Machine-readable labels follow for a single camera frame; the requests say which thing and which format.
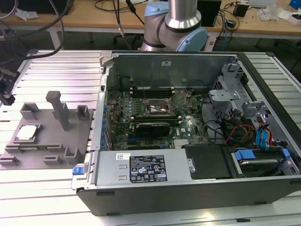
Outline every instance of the power supply label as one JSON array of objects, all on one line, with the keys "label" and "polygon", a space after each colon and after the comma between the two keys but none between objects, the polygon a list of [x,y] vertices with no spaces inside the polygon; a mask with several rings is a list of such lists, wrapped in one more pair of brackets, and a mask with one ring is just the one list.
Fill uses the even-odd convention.
[{"label": "power supply label", "polygon": [[164,156],[131,156],[130,181],[132,183],[167,181]]}]

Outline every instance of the computer tower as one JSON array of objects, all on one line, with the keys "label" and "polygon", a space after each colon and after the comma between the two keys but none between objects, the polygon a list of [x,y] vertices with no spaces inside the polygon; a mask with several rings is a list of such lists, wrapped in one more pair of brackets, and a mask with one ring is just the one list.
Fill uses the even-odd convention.
[{"label": "computer tower", "polygon": [[[65,9],[67,1],[68,0],[53,0],[53,3],[60,14]],[[71,10],[73,3],[74,0],[71,0],[66,14]],[[15,2],[12,0],[0,0],[0,12],[9,13],[14,7],[14,4]],[[55,14],[49,0],[19,0],[18,8],[28,12],[35,11],[37,13]]]},{"label": "computer tower", "polygon": [[198,11],[202,15],[202,27],[214,27],[222,0],[198,0]]}]

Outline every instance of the workbench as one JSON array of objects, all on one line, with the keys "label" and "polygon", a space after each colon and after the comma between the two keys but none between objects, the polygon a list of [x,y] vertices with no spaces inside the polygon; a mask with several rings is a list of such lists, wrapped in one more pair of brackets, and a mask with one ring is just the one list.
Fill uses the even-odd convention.
[{"label": "workbench", "polygon": [[[221,8],[233,0],[223,0]],[[119,32],[114,13],[104,12],[94,7],[91,0],[75,0],[70,13],[63,17],[65,30],[69,32],[89,32],[90,40],[93,38],[93,32]],[[285,10],[292,9],[289,6],[289,0],[278,0],[279,6]],[[113,9],[111,1],[105,2],[100,6],[106,9]],[[146,4],[136,5],[137,14],[143,19]],[[301,39],[301,28],[290,22],[279,19],[278,21],[260,21],[257,18],[258,9],[249,9],[245,17],[239,17],[240,26],[233,33],[233,37],[242,38],[268,38],[268,39]],[[36,30],[55,20],[55,15],[39,14],[38,19],[24,21],[16,16],[10,16],[5,22],[14,30]],[[130,12],[120,14],[120,20],[125,33],[143,33],[143,24]],[[222,20],[218,16],[214,27],[206,27],[208,31],[208,40],[205,51],[212,51],[215,39],[219,36],[222,29]],[[61,31],[60,24],[56,24],[47,30],[50,33],[54,47],[60,45],[58,31]]]},{"label": "workbench", "polygon": [[[50,51],[39,51],[38,54]],[[23,62],[15,85],[16,102],[0,107],[0,153],[9,142],[22,115],[24,102],[36,102],[39,109],[52,109],[45,99],[49,90],[62,93],[61,101],[69,109],[87,105],[96,109],[101,75],[101,51],[62,50],[54,56]],[[274,56],[246,53],[251,63],[270,86],[275,96],[301,128],[301,85]],[[255,97],[261,95],[248,83]],[[94,121],[87,143],[90,157]],[[35,169],[0,171],[0,225],[245,225],[237,220],[251,220],[248,225],[297,225],[301,222],[301,192],[290,194],[273,204],[238,206],[179,212],[95,217],[71,190],[72,169]]]}]

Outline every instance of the motherboard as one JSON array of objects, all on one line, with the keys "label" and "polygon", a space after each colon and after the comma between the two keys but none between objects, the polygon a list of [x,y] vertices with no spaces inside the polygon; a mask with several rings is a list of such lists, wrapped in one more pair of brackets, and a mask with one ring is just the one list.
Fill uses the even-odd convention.
[{"label": "motherboard", "polygon": [[112,150],[174,149],[208,143],[199,113],[202,98],[204,95],[193,95],[193,90],[175,89],[167,98],[144,90],[140,95],[109,90]]}]

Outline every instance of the floor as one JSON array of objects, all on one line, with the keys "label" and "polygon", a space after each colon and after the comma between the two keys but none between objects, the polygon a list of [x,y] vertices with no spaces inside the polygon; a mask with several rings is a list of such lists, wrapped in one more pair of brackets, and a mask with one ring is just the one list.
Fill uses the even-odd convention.
[{"label": "floor", "polygon": [[[94,33],[95,41],[90,43],[88,33],[84,32],[66,32],[64,38],[65,49],[114,49],[126,50],[127,47],[122,38],[117,39],[117,44],[113,44],[114,33]],[[132,43],[134,35],[127,36],[128,43]],[[41,32],[37,35],[22,38],[24,43],[30,49],[53,49],[53,44],[48,32]],[[133,49],[137,49],[142,45],[142,41],[136,41]],[[291,70],[296,61],[301,57],[301,48],[296,46],[297,40],[279,40],[278,46],[274,46],[277,40],[262,39],[258,47],[254,46],[256,39],[251,38],[233,38],[226,45],[226,51],[242,51],[242,52],[273,52],[278,59]],[[214,51],[221,51],[223,40],[217,43]],[[18,39],[12,41],[0,41],[0,61],[19,57],[27,53],[27,47]],[[10,70],[16,70],[21,62],[10,64]],[[293,75],[301,81],[301,61],[294,67]]]}]

